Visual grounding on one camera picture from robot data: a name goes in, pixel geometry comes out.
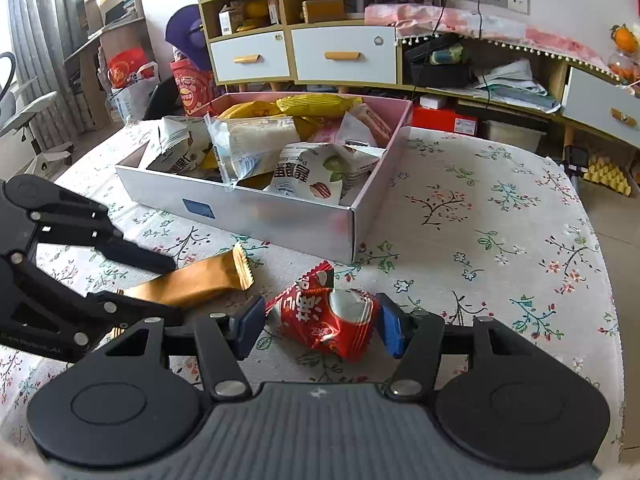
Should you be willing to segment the gold wafer bar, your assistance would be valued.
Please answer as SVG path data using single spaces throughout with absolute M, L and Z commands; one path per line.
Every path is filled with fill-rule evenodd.
M 119 290 L 120 296 L 190 309 L 225 292 L 245 292 L 254 284 L 247 255 L 240 243 L 228 252 L 184 266 L 152 281 Z

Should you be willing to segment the white nut snack bag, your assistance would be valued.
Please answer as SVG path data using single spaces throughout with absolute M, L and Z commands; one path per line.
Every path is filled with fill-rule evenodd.
M 338 205 L 367 181 L 384 155 L 367 145 L 298 142 L 280 153 L 266 191 L 328 205 Z

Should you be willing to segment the yellow egg tray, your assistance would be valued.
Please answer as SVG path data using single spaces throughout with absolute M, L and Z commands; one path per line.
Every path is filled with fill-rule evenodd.
M 591 183 L 604 185 L 623 196 L 631 196 L 632 188 L 627 175 L 608 156 L 589 156 L 587 171 L 582 178 Z

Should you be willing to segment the floral tablecloth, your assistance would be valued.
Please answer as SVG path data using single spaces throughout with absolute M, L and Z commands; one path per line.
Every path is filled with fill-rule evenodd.
M 106 205 L 127 238 L 178 266 L 240 243 L 255 278 L 249 294 L 267 300 L 324 260 L 136 204 L 115 166 L 145 148 L 156 123 L 123 128 L 56 183 Z M 433 312 L 451 325 L 495 316 L 603 393 L 612 418 L 596 464 L 615 467 L 623 432 L 622 344 L 604 258 L 579 197 L 550 159 L 467 136 L 416 130 L 409 136 L 355 261 L 333 263 L 336 288 L 385 292 L 405 311 Z M 88 248 L 42 244 L 37 261 L 80 294 L 152 278 Z M 363 358 L 349 363 L 271 326 L 240 363 L 252 387 L 272 380 L 378 382 L 394 364 L 377 334 Z M 1 440 L 32 450 L 27 403 L 66 367 L 1 349 Z

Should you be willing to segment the red gift bag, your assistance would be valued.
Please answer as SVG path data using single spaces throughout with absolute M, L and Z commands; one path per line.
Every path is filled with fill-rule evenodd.
M 211 70 L 200 70 L 188 58 L 169 64 L 184 111 L 191 117 L 204 117 L 215 99 L 215 81 Z

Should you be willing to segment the purple plush toy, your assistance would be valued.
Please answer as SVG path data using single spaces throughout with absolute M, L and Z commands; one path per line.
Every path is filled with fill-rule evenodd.
M 167 22 L 165 40 L 184 54 L 199 70 L 212 70 L 200 8 L 197 4 L 184 6 L 174 13 Z

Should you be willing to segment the pink clear snack packet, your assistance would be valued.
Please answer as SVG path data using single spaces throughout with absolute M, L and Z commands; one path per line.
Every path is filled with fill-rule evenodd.
M 342 119 L 327 119 L 309 138 L 314 143 L 367 145 L 386 148 L 393 129 L 368 104 L 357 104 Z

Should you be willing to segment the pink cardboard box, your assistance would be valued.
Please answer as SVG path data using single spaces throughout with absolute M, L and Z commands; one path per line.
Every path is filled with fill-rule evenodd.
M 276 182 L 262 190 L 140 169 L 132 152 L 116 171 L 130 198 L 147 207 L 265 240 L 339 263 L 352 263 L 380 211 L 385 185 L 408 139 L 409 101 L 367 96 L 364 104 L 394 129 L 373 168 L 332 180 L 337 151 L 305 144 L 281 162 Z

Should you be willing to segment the red white candy bag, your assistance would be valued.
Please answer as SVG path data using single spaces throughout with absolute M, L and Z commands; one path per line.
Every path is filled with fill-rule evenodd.
M 322 261 L 266 305 L 279 332 L 311 349 L 358 361 L 366 352 L 380 313 L 363 290 L 334 286 L 334 267 Z

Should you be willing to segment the clear white bread packet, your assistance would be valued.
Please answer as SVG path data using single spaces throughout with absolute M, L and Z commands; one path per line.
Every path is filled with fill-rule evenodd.
M 242 180 L 276 170 L 280 153 L 300 137 L 288 116 L 205 117 L 221 181 L 235 188 Z

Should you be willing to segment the red shoe box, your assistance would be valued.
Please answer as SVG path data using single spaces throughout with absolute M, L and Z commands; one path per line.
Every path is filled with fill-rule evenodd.
M 449 133 L 476 136 L 477 119 L 461 115 L 452 108 L 413 107 L 412 125 L 416 128 L 432 129 Z

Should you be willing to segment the orange fruit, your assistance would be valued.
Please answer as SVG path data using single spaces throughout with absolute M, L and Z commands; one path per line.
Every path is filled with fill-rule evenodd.
M 635 55 L 639 49 L 639 43 L 634 33 L 625 25 L 614 25 L 611 30 L 611 39 L 617 49 L 626 55 Z

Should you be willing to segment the yellow snack bag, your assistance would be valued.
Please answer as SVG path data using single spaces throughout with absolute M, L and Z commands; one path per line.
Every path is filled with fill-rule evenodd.
M 282 116 L 276 103 L 265 101 L 250 101 L 236 103 L 221 112 L 218 119 L 244 119 L 258 117 Z

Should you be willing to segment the yellow biscuit packet blue logo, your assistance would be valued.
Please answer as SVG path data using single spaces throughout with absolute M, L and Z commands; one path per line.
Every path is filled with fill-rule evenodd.
M 296 94 L 276 101 L 278 109 L 285 115 L 326 119 L 340 119 L 362 103 L 360 96 L 346 98 L 346 96 L 326 93 Z

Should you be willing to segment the pink cloth runner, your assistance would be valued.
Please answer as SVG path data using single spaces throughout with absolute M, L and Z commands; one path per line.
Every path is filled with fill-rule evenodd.
M 578 65 L 616 78 L 600 55 L 585 44 L 566 35 L 545 32 L 514 18 L 486 14 L 484 11 L 413 3 L 375 3 L 369 4 L 364 10 L 364 24 L 393 26 L 400 39 L 426 37 L 431 32 L 450 32 L 466 38 L 533 49 L 568 58 Z

